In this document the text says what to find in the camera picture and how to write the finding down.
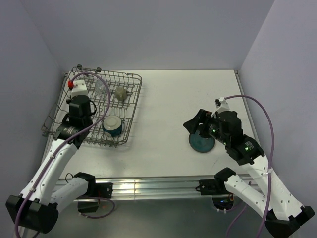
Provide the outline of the clear plastic cup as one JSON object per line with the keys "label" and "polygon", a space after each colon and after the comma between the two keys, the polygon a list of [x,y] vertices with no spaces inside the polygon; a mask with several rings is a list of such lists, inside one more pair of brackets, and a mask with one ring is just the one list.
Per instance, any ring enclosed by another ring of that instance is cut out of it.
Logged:
{"label": "clear plastic cup", "polygon": [[96,95],[98,96],[107,96],[108,95],[108,90],[107,87],[105,86],[104,82],[102,80],[97,80],[95,82],[95,90],[96,90]]}

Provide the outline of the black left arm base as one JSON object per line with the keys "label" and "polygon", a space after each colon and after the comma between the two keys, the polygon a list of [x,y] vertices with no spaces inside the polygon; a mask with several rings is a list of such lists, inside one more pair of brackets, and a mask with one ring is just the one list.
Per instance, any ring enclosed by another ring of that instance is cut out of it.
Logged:
{"label": "black left arm base", "polygon": [[112,201],[112,187],[110,182],[97,183],[90,194],[79,197],[77,210],[79,213],[96,213],[105,209],[107,212],[114,210],[115,203]]}

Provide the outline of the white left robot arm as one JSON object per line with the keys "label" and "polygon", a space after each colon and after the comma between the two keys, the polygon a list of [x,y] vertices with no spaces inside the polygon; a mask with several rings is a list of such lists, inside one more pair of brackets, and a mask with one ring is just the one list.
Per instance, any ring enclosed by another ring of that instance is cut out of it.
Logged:
{"label": "white left robot arm", "polygon": [[69,112],[57,128],[50,150],[39,169],[18,196],[11,195],[5,205],[14,222],[15,235],[19,227],[47,234],[55,226],[59,214],[73,200],[96,194],[96,179],[93,175],[79,172],[58,191],[56,182],[76,154],[94,126],[91,116],[91,100],[79,95],[68,100]]}

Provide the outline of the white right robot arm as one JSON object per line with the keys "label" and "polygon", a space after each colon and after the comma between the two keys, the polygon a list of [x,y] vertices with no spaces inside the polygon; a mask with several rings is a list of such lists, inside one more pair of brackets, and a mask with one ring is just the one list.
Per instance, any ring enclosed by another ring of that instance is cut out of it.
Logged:
{"label": "white right robot arm", "polygon": [[193,135],[214,138],[225,146],[229,157],[247,172],[258,185],[256,191],[232,169],[224,168],[215,174],[211,185],[200,183],[201,194],[232,193],[243,200],[261,217],[275,238],[288,238],[315,215],[310,206],[303,205],[286,188],[277,174],[268,168],[268,158],[260,145],[244,134],[242,122],[235,111],[212,113],[200,109],[183,126]]}

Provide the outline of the beige ceramic mug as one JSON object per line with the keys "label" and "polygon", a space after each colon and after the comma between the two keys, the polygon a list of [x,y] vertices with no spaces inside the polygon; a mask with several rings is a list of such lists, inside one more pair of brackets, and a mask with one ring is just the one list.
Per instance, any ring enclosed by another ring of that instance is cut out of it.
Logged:
{"label": "beige ceramic mug", "polygon": [[127,91],[123,87],[117,87],[114,92],[115,98],[121,102],[127,99]]}

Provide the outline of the dark teal round plate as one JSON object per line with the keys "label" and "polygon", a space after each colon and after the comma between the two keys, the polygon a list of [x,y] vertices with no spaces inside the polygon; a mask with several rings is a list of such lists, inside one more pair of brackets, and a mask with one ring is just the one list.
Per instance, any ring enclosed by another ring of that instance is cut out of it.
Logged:
{"label": "dark teal round plate", "polygon": [[199,133],[190,134],[189,138],[189,145],[192,149],[199,153],[207,153],[211,151],[215,146],[215,139],[210,138],[203,138],[199,135]]}

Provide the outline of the teal and cream bowl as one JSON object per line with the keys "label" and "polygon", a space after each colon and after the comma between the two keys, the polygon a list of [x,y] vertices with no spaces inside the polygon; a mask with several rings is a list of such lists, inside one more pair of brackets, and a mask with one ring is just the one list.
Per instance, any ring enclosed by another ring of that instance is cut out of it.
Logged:
{"label": "teal and cream bowl", "polygon": [[120,136],[123,129],[123,122],[118,116],[106,116],[102,123],[104,134],[110,137]]}

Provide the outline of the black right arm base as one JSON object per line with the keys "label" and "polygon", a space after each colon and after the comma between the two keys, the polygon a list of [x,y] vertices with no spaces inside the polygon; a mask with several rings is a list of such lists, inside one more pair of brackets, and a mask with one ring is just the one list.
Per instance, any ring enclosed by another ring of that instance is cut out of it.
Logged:
{"label": "black right arm base", "polygon": [[201,196],[210,196],[212,207],[218,213],[226,214],[239,208],[243,202],[235,198],[233,193],[225,189],[224,184],[218,179],[201,179],[195,188]]}

